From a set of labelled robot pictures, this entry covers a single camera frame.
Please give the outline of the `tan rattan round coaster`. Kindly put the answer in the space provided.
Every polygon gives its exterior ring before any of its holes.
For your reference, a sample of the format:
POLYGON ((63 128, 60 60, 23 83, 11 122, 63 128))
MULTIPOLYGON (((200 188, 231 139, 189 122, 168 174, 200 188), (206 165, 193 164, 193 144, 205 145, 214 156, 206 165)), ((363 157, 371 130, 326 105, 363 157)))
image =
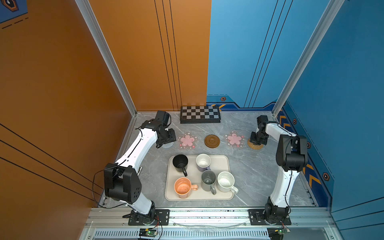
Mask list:
POLYGON ((253 150, 261 150, 264 147, 263 144, 257 145, 257 144, 252 143, 251 139, 248 139, 247 144, 253 150))

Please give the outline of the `light blue woven coaster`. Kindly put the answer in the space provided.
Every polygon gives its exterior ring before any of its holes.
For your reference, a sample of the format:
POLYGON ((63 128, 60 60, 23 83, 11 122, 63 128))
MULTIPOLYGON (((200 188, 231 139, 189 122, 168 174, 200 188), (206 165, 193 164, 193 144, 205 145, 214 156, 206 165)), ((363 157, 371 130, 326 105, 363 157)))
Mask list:
POLYGON ((171 148, 173 146, 173 144, 174 144, 174 142, 163 144, 162 148, 164 148, 164 149, 171 148))

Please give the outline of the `pink flower coaster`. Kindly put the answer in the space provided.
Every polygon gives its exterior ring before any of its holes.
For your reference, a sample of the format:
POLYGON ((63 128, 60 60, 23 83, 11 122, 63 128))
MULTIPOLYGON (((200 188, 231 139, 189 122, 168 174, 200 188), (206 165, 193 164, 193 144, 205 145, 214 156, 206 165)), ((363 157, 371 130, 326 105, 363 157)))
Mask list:
POLYGON ((177 142, 179 149, 194 150, 196 148, 196 143, 198 142, 198 137, 187 132, 182 136, 177 137, 177 142))
POLYGON ((244 146, 245 137, 236 131, 225 134, 226 146, 231 148, 242 148, 244 146))

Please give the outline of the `brown wooden round coaster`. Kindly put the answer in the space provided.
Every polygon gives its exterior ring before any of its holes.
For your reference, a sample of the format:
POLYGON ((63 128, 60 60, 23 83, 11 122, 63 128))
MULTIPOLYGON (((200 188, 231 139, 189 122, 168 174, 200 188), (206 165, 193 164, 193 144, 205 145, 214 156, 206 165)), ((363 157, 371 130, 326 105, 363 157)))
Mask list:
POLYGON ((208 148, 217 148, 219 145, 220 145, 220 139, 218 136, 216 135, 208 135, 205 137, 205 145, 208 147, 208 148))

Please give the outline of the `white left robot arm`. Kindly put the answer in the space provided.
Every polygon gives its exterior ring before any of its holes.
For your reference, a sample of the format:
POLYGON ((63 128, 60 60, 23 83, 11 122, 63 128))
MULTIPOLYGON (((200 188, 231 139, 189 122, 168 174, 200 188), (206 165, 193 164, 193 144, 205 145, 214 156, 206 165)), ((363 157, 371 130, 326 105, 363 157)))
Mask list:
POLYGON ((163 122, 145 121, 132 145, 114 164, 103 170, 105 195, 115 201, 124 202, 133 211, 131 216, 145 225, 155 220, 155 203, 142 193, 138 172, 149 149, 176 141, 175 131, 163 122))

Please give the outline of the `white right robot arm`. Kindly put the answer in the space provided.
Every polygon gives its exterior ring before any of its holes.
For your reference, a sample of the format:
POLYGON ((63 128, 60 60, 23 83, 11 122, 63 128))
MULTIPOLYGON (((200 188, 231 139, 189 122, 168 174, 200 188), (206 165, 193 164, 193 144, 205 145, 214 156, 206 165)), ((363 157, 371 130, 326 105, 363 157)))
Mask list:
POLYGON ((308 164, 307 138, 284 129, 278 122, 269 121, 265 115, 257 117, 257 125, 258 131, 251 133, 251 144, 265 146, 269 138, 278 141, 278 177, 263 217, 270 225, 283 224, 291 212, 290 196, 296 178, 308 164))

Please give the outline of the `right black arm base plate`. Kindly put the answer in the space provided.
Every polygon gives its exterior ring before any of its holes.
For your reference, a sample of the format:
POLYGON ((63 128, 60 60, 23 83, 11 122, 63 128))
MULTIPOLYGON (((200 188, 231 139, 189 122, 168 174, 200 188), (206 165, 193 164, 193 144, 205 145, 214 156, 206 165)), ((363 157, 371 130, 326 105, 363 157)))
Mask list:
POLYGON ((265 209, 250 209, 248 214, 252 226, 290 226, 292 224, 290 216, 283 217, 274 214, 267 216, 265 209))

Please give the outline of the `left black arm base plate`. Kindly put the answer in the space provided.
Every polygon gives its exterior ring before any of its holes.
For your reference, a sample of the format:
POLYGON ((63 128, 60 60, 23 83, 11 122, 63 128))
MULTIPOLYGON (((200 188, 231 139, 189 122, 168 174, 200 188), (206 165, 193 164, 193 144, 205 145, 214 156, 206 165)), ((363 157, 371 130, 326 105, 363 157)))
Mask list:
POLYGON ((129 226, 155 226, 158 223, 163 226, 167 226, 169 224, 170 219, 170 210, 167 209, 155 209, 150 210, 147 215, 143 215, 131 211, 128 225, 129 226))

